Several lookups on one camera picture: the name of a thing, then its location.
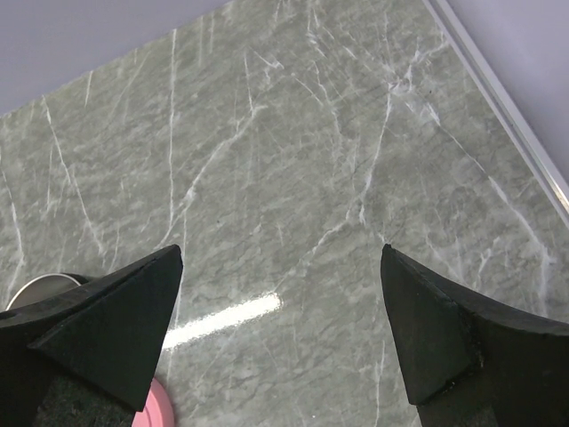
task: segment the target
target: marble tabletop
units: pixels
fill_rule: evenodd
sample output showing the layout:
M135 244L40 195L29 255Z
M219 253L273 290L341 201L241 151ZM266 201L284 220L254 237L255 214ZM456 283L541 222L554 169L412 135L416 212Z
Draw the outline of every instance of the marble tabletop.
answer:
M389 242L569 321L569 232L420 0L236 0L0 119L0 298L177 243L185 426L419 426Z

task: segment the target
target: pink cup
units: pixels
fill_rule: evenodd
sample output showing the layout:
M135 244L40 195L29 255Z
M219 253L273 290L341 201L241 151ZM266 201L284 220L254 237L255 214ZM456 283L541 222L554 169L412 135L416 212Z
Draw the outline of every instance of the pink cup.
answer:
M132 427L174 427L172 404L156 378L150 384L144 410L136 413Z

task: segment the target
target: purple wall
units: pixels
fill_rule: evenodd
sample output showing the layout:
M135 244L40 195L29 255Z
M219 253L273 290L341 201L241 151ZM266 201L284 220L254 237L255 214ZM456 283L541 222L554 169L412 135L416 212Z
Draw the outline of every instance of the purple wall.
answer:
M449 0L449 4L567 180L569 2Z
M226 2L3 2L0 12L0 115Z

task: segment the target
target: gray marble surface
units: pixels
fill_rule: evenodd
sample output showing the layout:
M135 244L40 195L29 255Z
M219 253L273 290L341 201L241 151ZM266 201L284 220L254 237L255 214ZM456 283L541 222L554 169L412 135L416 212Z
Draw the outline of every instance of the gray marble surface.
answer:
M419 426L385 242L569 321L569 233L420 0L237 0L0 122L4 303L182 247L179 426Z

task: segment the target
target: textured black surface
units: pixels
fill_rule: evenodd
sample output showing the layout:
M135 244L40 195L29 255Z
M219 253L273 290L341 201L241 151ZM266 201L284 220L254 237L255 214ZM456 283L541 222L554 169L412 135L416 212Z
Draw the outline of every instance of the textured black surface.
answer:
M445 386L418 405L423 427L568 425L568 325L473 292L390 246L381 282L408 394L447 375ZM435 328L429 316L453 325ZM449 331L452 340L441 338ZM446 367L465 348L473 363L456 375Z
M476 352L462 332L459 307L436 286L409 269L384 268L398 262L384 250L381 280L409 403L419 405L455 377L476 367Z
M181 269L180 249L169 246L85 286L2 313L0 425L56 425L51 415L65 413L69 393L83 396L75 407L80 416L59 425L114 425L141 409ZM93 393L97 399L85 398Z

